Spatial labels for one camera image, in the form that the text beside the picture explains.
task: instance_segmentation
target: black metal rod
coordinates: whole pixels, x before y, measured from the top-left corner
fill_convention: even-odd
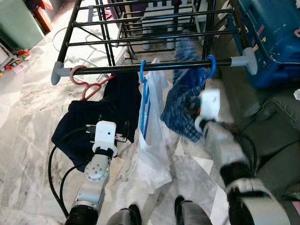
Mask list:
[[[104,8],[101,8],[101,11],[102,11],[102,19],[103,21],[105,22],[106,21],[106,15],[105,15],[105,9]],[[107,27],[107,23],[104,24],[104,28],[105,28],[105,31],[106,31],[106,37],[107,37],[107,40],[109,41],[110,40],[110,37],[109,37],[109,31],[108,31],[108,27]],[[111,45],[108,45],[108,48],[109,48],[109,52],[111,54],[111,61],[112,61],[112,65],[115,66],[115,62],[114,62],[114,55],[113,55],[113,49],[112,49],[112,46]]]
[[[191,6],[184,6],[184,7],[180,7],[180,8],[191,8]],[[173,10],[173,8],[164,8],[164,9],[147,10],[147,13],[149,13],[149,12],[166,11],[166,10]],[[145,11],[128,12],[128,13],[125,13],[125,15],[132,15],[132,14],[144,13],[144,12],[145,12]]]
[[[90,31],[86,30],[85,28],[82,28],[82,27],[78,27],[78,28],[81,29],[81,30],[83,30],[83,31],[85,31],[85,32],[87,32],[88,34],[92,35],[93,37],[98,38],[98,39],[100,39],[100,40],[103,41],[102,38],[98,37],[96,34],[93,34],[93,33],[90,32]]]
[[[199,11],[200,6],[201,6],[201,0],[198,0],[198,1],[197,1],[197,5],[196,5],[196,12]]]
[[[150,37],[157,37],[158,35],[180,35],[180,34],[195,34],[195,32],[185,32],[185,33],[183,33],[183,31],[167,31],[167,32],[164,32],[164,33],[156,33],[155,35],[153,35],[153,34],[150,34],[150,35],[144,35],[144,34],[134,35],[134,36],[131,36],[131,38],[142,38],[142,37],[149,37],[150,38]]]
[[[168,18],[178,18],[185,16],[194,16],[194,15],[211,15],[211,14],[219,14],[219,13],[232,13],[233,9],[221,9],[221,10],[210,10],[203,12],[189,12],[189,13],[176,13],[176,14],[166,14],[166,15],[155,15],[155,16],[138,16],[138,17],[130,17],[109,21],[96,21],[96,22],[75,22],[73,26],[75,27],[83,27],[83,26],[93,26],[100,25],[106,23],[121,23],[121,22],[133,22],[142,19],[143,21],[147,20],[157,20],[157,19],[168,19]]]
[[[116,2],[110,4],[103,4],[94,6],[94,8],[106,8],[106,7],[116,7],[116,6],[130,6],[135,4],[149,3],[149,2],[158,2],[163,0],[133,0],[133,1],[125,1],[125,2]],[[88,6],[79,7],[79,10],[89,9]]]
[[[216,7],[216,0],[209,0],[208,1],[208,10],[213,10]],[[205,31],[211,31],[213,28],[213,15],[207,15],[206,17],[206,27]],[[210,45],[211,45],[211,37],[204,38],[204,45],[202,51],[202,60],[206,58],[206,56],[210,53]]]
[[[163,20],[160,20],[160,21],[155,21],[155,23],[164,23],[165,21],[163,21]],[[134,26],[139,26],[139,25],[141,25],[142,26],[142,24],[144,25],[144,24],[152,24],[152,23],[154,23],[153,21],[152,22],[133,22],[133,23],[131,23],[131,25],[134,25]]]
[[[119,24],[119,31],[117,35],[117,39],[121,38],[121,32],[122,32],[123,23]]]
[[[215,10],[216,9],[216,2],[217,2],[217,0],[212,0],[211,10]],[[210,30],[209,31],[211,31],[213,29],[213,26],[214,26],[215,15],[210,14],[208,16],[210,16]],[[212,36],[208,36],[208,43],[207,43],[206,55],[210,54],[211,40],[212,40]]]
[[[74,28],[72,26],[72,24],[73,24],[73,21],[75,21],[76,18],[77,18],[78,7],[80,6],[80,4],[81,4],[81,0],[76,0],[72,15],[71,15],[71,18],[70,18],[70,21],[69,21],[69,24],[67,26],[67,31],[66,31],[64,40],[62,41],[62,45],[61,45],[61,48],[60,48],[60,53],[59,53],[58,58],[57,58],[58,62],[63,63],[65,61],[67,50],[68,50],[68,46],[66,45],[66,43],[70,42],[70,40],[71,40],[71,36],[72,36],[73,28]]]
[[[67,43],[68,46],[81,46],[81,45],[100,45],[100,44],[112,44],[112,43],[123,43],[123,42],[135,42],[135,41],[150,41],[150,40],[164,40],[170,38],[192,38],[206,35],[217,35],[217,34],[237,34],[238,30],[222,30],[222,31],[209,31],[201,33],[189,33],[189,34],[176,34],[166,36],[145,36],[145,37],[128,37],[116,40],[104,40],[104,41],[88,41],[88,42],[75,42]]]
[[[97,12],[98,12],[99,20],[102,20],[100,8],[97,8]],[[102,32],[103,40],[106,40],[106,35],[105,35],[105,30],[104,30],[103,24],[101,24],[100,27],[101,27],[101,32]],[[111,62],[111,57],[110,57],[109,52],[108,52],[108,44],[104,44],[104,46],[105,46],[105,51],[106,51],[106,55],[107,55],[108,65],[111,66],[112,62]]]
[[[130,24],[129,23],[123,23],[123,30],[128,30],[128,28],[130,28]],[[135,54],[135,51],[133,50],[130,42],[127,42],[126,46],[129,47],[127,50],[128,50],[129,55],[130,55],[131,63],[133,63],[131,56]]]
[[[236,0],[229,0],[229,2],[232,5],[232,7],[234,8],[233,17],[237,24],[237,28],[240,29],[240,43],[241,43],[243,49],[245,49],[250,46],[250,43],[249,43],[249,40],[247,37],[247,32],[246,32],[245,26],[242,21],[242,14],[240,13],[240,7]]]
[[[230,66],[231,59],[216,60],[217,66]],[[140,65],[126,65],[126,66],[114,66],[114,67],[90,67],[79,69],[75,72],[75,75],[85,74],[107,74],[117,72],[139,72]],[[169,62],[169,63],[149,63],[144,66],[144,71],[154,70],[170,70],[170,69],[187,69],[187,68],[207,68],[211,67],[210,60],[197,60],[197,61],[185,61],[185,62]]]
[[[228,17],[229,14],[226,14],[221,20],[219,20],[219,22],[214,26],[214,30],[217,29]]]
[[[168,28],[168,27],[174,27],[174,28],[176,28],[176,27],[193,27],[193,26],[195,26],[195,24],[190,24],[190,23],[186,22],[186,23],[180,23],[177,26],[175,24],[167,24],[167,25],[164,25],[164,28]],[[134,27],[134,28],[131,28],[131,30],[123,30],[122,33],[131,32],[131,31],[152,30],[154,27],[157,27],[157,26],[147,26],[147,27],[143,27],[143,28]]]
[[[171,40],[171,41],[153,41],[153,42],[148,42],[148,45],[152,44],[159,44],[159,43],[169,43],[169,42],[177,42],[179,40]],[[120,44],[119,46],[129,46],[129,45],[144,45],[144,42],[139,42],[139,43],[132,43],[132,44]]]
[[[162,53],[162,52],[171,52],[175,51],[175,48],[173,49],[157,49],[157,50],[148,50],[148,51],[139,51],[135,52],[136,54],[143,54],[143,53]]]
[[[160,63],[164,63],[164,62],[174,62],[174,60],[160,61]]]

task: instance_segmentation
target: checkered fabric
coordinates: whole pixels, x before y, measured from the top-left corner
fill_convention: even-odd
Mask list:
[[[176,47],[175,61],[200,60],[195,46],[188,38],[182,38]],[[161,120],[174,132],[193,142],[202,136],[194,127],[197,109],[200,108],[200,91],[204,87],[203,68],[174,70],[173,87],[169,91]]]

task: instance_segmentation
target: green cabinet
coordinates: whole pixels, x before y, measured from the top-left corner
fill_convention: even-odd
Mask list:
[[[44,37],[23,0],[0,0],[0,30],[21,48],[31,49]]]

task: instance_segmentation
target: laundry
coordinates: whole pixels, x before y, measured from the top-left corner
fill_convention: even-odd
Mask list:
[[[113,74],[115,79],[110,80],[100,101],[72,101],[68,112],[59,122],[52,136],[52,142],[63,151],[75,166],[85,164],[93,156],[90,134],[85,131],[73,134],[69,139],[60,142],[60,139],[76,128],[87,124],[96,125],[101,120],[115,122],[116,133],[122,134],[126,121],[129,121],[128,140],[134,142],[135,130],[138,125],[141,94],[137,73]],[[77,168],[83,172],[85,165]]]
[[[179,41],[176,47],[175,61],[200,60],[195,46],[188,38]],[[204,88],[206,69],[176,69],[173,74],[173,87],[169,91],[161,120],[174,132],[193,142],[202,136],[194,126],[201,102],[198,98]]]
[[[155,58],[152,63],[159,63],[159,60]],[[136,170],[139,179],[147,184],[148,193],[154,194],[157,188],[172,181],[166,149],[170,133],[160,120],[164,109],[163,91],[167,88],[168,82],[163,71],[150,71],[145,79],[147,85],[144,88],[148,89],[148,102],[151,104],[147,104],[149,110],[143,107],[140,109],[140,151]]]

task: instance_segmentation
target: blue hanger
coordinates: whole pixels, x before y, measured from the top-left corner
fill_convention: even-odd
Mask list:
[[[142,89],[142,112],[141,112],[141,120],[140,120],[140,130],[142,131],[144,139],[146,139],[146,134],[147,134],[147,127],[148,127],[148,121],[149,121],[149,112],[150,112],[150,107],[151,107],[151,102],[149,100],[149,87],[147,88],[147,79],[143,76],[143,69],[144,66],[146,65],[147,61],[143,60],[141,62],[141,67],[140,67],[140,79],[141,82],[143,83],[143,89]],[[147,119],[146,119],[146,125],[144,128],[144,117],[145,117],[145,108],[146,104],[148,102],[148,110],[147,110]]]
[[[211,60],[211,70],[210,72],[204,77],[205,79],[210,78],[210,76],[214,75],[216,71],[216,58],[213,55],[208,55],[205,57],[206,60]]]

